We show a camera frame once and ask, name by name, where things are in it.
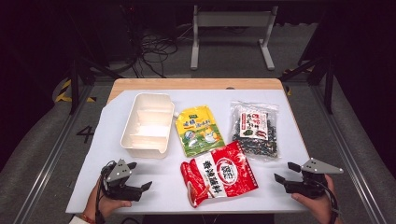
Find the robotic claw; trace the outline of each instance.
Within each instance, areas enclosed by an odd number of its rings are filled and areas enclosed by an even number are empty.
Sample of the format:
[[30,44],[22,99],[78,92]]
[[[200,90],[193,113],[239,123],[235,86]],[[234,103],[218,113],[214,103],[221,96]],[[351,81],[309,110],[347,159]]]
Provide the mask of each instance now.
[[315,199],[322,196],[327,188],[325,174],[342,174],[343,169],[331,166],[323,161],[311,158],[304,165],[300,166],[293,162],[288,162],[289,169],[303,174],[303,182],[289,181],[284,177],[274,174],[275,180],[285,187],[287,193],[300,193],[304,196]]
[[125,185],[136,162],[126,164],[123,159],[118,163],[111,161],[102,169],[101,188],[105,195],[111,199],[139,202],[142,193],[149,189],[152,181],[142,185],[140,188]]

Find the white plastic container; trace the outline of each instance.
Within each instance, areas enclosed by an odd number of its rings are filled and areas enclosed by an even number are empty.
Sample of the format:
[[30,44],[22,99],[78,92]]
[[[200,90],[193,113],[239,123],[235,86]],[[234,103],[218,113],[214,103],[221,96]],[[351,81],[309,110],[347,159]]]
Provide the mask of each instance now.
[[175,105],[163,93],[139,93],[121,138],[133,157],[162,159],[167,155]]

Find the red and white packaging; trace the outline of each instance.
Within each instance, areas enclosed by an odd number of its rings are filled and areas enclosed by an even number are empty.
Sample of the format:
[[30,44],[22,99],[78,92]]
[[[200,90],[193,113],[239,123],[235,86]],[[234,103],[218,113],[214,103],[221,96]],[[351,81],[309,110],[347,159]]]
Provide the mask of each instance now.
[[192,207],[205,199],[234,197],[259,187],[238,141],[184,161],[180,170]]

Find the snack bag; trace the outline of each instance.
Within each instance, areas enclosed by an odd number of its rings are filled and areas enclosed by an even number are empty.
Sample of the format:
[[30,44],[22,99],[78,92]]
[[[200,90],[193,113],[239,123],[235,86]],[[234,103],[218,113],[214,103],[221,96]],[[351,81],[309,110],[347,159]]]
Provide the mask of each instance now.
[[182,162],[180,170],[192,207],[205,199],[234,197],[259,187],[238,141]]
[[183,110],[177,117],[176,127],[186,157],[194,157],[225,145],[207,105]]
[[277,105],[232,102],[232,139],[238,140],[251,159],[279,157],[276,143]]

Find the white tabletop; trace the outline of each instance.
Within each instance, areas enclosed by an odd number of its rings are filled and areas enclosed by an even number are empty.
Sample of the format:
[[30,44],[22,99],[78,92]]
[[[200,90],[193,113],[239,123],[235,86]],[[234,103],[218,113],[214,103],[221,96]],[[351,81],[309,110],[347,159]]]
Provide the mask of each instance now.
[[[180,172],[180,164],[190,161],[186,158],[178,139],[175,124],[171,128],[168,155],[161,160],[132,158],[121,147],[120,139],[134,103],[141,92],[158,92],[170,95],[175,111],[185,108],[208,105],[218,124],[226,144],[231,142],[231,102],[254,102],[278,105],[276,137],[280,158],[275,161],[249,159],[259,188],[233,198],[215,198],[203,201],[192,208],[187,189]],[[109,161],[125,159],[137,162],[128,186],[140,187],[152,181],[139,202],[117,212],[123,214],[218,214],[218,213],[282,213],[305,211],[306,208],[295,202],[282,185],[275,182],[274,174],[288,180],[302,181],[301,174],[289,170],[287,162],[304,164],[309,157],[300,135],[288,99],[283,90],[140,90],[124,91],[112,100],[102,111],[95,130],[90,151],[82,165],[78,181],[70,198],[66,213],[81,213],[88,196],[99,177],[101,169]]]

